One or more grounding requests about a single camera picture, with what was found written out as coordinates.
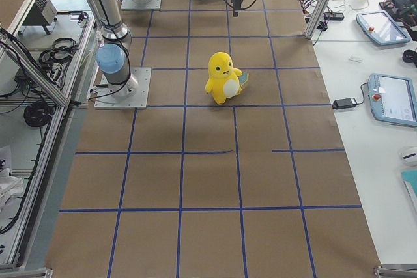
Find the yellow plush toy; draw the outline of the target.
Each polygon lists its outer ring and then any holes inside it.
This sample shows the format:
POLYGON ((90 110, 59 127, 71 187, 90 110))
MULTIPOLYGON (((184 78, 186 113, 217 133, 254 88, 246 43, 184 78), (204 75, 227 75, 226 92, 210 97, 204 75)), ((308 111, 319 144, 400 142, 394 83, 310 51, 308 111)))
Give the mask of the yellow plush toy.
POLYGON ((221 105, 226 99, 239 95, 248 82, 249 73, 233 66, 232 58, 225 52, 214 53, 208 62, 208 80, 205 92, 221 105))

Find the blue teach pendant far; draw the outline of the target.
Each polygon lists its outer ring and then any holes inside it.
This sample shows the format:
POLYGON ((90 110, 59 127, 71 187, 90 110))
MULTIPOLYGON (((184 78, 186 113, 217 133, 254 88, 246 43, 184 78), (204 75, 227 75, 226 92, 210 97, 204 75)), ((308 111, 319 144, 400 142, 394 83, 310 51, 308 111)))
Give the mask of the blue teach pendant far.
POLYGON ((410 36, 385 11, 366 12, 356 15, 356 22, 363 32, 379 46, 406 44, 410 36))

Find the blue teach pendant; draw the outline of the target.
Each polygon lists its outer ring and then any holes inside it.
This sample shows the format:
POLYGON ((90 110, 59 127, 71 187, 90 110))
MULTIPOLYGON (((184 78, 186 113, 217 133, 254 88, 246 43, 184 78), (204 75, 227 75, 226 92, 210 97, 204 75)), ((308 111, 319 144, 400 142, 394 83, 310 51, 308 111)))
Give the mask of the blue teach pendant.
POLYGON ((416 127, 416 95, 410 78, 372 73, 368 89, 376 120, 416 127))
POLYGON ((379 46, 406 44, 410 36, 385 11, 366 12, 356 15, 356 22, 363 32, 379 46))

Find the black power adapter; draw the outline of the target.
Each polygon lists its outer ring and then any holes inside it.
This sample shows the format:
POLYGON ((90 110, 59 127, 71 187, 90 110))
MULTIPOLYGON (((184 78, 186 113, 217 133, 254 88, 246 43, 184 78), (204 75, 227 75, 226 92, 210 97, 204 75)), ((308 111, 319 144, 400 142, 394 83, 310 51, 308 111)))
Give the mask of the black power adapter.
POLYGON ((332 109, 340 110, 340 109, 351 109, 358 105, 358 102, 355 98, 340 98, 336 99, 332 103, 332 109))

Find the blue teach pendant near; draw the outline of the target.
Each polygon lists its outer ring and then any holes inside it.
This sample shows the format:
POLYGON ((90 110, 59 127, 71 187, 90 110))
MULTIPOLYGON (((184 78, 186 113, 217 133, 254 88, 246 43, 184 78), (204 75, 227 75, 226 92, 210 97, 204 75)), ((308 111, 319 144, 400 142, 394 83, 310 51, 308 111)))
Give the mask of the blue teach pendant near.
POLYGON ((368 89, 376 120, 416 127, 416 95, 410 78, 372 73, 368 89))

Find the grey electronics box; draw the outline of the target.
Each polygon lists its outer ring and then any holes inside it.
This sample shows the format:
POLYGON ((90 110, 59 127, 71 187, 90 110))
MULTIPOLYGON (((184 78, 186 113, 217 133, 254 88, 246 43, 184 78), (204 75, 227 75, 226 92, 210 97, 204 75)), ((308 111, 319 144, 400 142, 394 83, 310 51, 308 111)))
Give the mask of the grey electronics box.
POLYGON ((57 21, 56 15, 57 9, 51 0, 35 0, 22 25, 41 26, 45 33, 50 35, 48 27, 57 21))

